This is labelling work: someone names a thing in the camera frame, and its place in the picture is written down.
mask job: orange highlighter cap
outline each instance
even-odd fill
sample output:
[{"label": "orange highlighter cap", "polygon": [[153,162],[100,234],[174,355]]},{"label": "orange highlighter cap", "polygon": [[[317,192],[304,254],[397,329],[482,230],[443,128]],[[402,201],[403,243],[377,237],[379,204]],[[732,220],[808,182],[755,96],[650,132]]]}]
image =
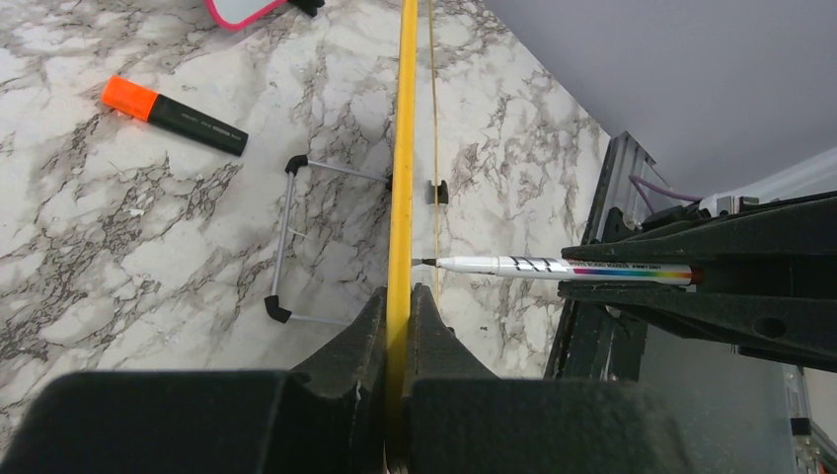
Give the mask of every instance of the orange highlighter cap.
[{"label": "orange highlighter cap", "polygon": [[151,114],[151,108],[158,95],[119,76],[112,76],[102,91],[102,102],[120,112],[148,121],[148,115]]}]

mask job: marble countertop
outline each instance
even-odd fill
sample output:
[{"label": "marble countertop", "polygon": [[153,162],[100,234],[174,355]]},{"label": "marble countertop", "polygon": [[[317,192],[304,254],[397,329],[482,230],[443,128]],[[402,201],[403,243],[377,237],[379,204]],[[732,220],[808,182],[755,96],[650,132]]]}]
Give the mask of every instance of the marble countertop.
[{"label": "marble countertop", "polygon": [[[288,158],[391,170],[400,2],[327,3],[313,20],[283,7],[233,34],[200,0],[0,0],[0,451],[60,374],[284,368],[340,331],[276,323],[263,305]],[[435,15],[441,253],[556,254],[580,238],[608,137],[482,3],[444,0]],[[418,53],[420,189],[432,176],[424,11]],[[109,110],[112,74],[247,131],[245,154]],[[386,282],[389,195],[324,171],[297,187],[280,296],[349,321]],[[415,210],[414,255],[432,256],[432,206],[416,197]],[[500,375],[540,376],[556,285],[442,277],[439,308],[463,343]]]}]

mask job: black plastic foot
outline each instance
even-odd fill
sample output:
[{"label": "black plastic foot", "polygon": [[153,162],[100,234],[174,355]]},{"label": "black plastic foot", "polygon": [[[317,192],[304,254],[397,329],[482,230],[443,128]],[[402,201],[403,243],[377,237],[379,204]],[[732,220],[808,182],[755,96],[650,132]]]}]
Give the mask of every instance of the black plastic foot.
[{"label": "black plastic foot", "polygon": [[296,155],[288,160],[288,164],[285,165],[285,173],[296,175],[300,168],[306,166],[308,166],[308,155]]},{"label": "black plastic foot", "polygon": [[290,311],[279,306],[279,297],[275,294],[265,298],[265,309],[270,319],[274,319],[280,323],[287,323],[290,319]]},{"label": "black plastic foot", "polygon": [[447,204],[450,201],[450,195],[447,192],[447,182],[442,180],[439,186],[434,186],[432,181],[427,182],[427,203],[436,203],[436,193],[439,193],[439,203]]},{"label": "black plastic foot", "polygon": [[302,10],[309,17],[316,17],[317,9],[326,5],[325,0],[289,0],[289,3]]}]

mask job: metal bracket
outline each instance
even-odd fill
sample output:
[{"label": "metal bracket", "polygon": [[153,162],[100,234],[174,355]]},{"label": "metal bracket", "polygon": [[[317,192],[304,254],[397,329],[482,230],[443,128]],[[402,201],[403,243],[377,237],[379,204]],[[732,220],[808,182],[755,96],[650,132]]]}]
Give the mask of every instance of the metal bracket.
[{"label": "metal bracket", "polygon": [[346,326],[348,325],[348,322],[339,319],[294,315],[291,310],[283,308],[279,303],[279,280],[282,274],[282,262],[284,261],[285,257],[285,244],[287,242],[287,230],[288,223],[290,221],[291,201],[293,200],[293,187],[294,182],[296,181],[296,175],[299,172],[300,168],[304,168],[306,166],[310,166],[313,168],[321,168],[324,170],[337,171],[339,173],[344,173],[347,175],[353,175],[367,180],[384,183],[387,186],[388,191],[392,190],[392,176],[388,178],[383,178],[375,175],[367,175],[365,173],[351,170],[349,168],[331,165],[328,163],[322,163],[319,161],[312,161],[308,159],[307,155],[296,155],[290,160],[288,160],[288,163],[285,166],[285,173],[288,174],[288,184],[287,188],[285,189],[285,207],[282,213],[282,226],[279,230],[279,248],[276,250],[276,264],[274,266],[273,271],[273,282],[270,286],[270,295],[265,298],[265,309],[267,310],[267,315],[270,316],[271,319],[274,319],[280,323],[287,323],[288,320],[295,319],[299,321],[311,321],[317,323],[337,324],[341,326]]},{"label": "metal bracket", "polygon": [[288,3],[302,10],[309,17],[316,17],[317,9],[326,6],[325,0],[288,0]]}]

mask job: yellow stick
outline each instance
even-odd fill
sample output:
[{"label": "yellow stick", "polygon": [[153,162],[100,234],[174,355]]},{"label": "yellow stick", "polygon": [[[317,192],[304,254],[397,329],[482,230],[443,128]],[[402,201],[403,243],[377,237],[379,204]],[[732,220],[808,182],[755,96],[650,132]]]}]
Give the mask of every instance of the yellow stick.
[{"label": "yellow stick", "polygon": [[418,0],[404,0],[401,12],[398,98],[393,157],[392,217],[387,289],[386,417],[387,458],[403,458],[401,397],[410,318],[413,246],[413,143],[416,138],[416,33]]}]

